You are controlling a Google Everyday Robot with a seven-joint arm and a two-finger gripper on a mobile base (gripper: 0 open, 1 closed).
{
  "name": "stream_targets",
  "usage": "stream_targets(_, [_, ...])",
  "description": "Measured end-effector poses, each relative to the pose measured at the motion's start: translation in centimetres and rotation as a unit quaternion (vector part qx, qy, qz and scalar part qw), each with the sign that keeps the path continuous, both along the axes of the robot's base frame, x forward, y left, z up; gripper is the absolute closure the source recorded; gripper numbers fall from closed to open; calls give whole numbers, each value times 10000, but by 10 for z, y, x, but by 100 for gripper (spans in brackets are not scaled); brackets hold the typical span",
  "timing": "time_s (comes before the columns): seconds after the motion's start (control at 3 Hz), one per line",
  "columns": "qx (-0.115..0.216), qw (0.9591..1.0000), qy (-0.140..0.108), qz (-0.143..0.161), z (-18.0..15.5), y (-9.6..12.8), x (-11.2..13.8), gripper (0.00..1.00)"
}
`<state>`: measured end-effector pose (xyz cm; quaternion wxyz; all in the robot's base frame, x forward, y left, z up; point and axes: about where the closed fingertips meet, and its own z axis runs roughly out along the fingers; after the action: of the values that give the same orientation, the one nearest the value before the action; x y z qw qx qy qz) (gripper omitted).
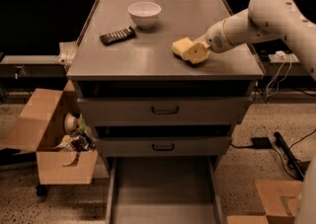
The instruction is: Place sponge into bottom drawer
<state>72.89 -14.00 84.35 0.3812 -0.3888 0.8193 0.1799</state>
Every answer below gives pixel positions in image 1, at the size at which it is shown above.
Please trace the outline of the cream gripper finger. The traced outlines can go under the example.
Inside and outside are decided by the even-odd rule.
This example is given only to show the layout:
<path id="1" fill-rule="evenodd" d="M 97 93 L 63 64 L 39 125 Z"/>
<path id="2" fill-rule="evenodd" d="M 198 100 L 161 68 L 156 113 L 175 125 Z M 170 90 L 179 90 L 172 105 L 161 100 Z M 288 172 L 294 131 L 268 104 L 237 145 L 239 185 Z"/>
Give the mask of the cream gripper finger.
<path id="1" fill-rule="evenodd" d="M 192 54 L 191 54 L 191 51 L 189 49 L 183 51 L 181 53 L 181 57 L 183 60 L 185 61 L 191 61 L 192 60 Z"/>

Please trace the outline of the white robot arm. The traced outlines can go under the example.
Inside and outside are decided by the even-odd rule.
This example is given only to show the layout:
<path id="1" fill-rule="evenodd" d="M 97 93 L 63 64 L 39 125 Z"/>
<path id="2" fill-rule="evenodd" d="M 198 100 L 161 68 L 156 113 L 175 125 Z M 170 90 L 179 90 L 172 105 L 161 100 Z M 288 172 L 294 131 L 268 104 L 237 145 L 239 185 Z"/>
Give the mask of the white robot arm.
<path id="1" fill-rule="evenodd" d="M 316 25 L 300 12 L 293 0 L 250 0 L 247 9 L 217 22 L 186 45 L 180 57 L 198 64 L 211 53 L 278 38 L 316 79 Z"/>

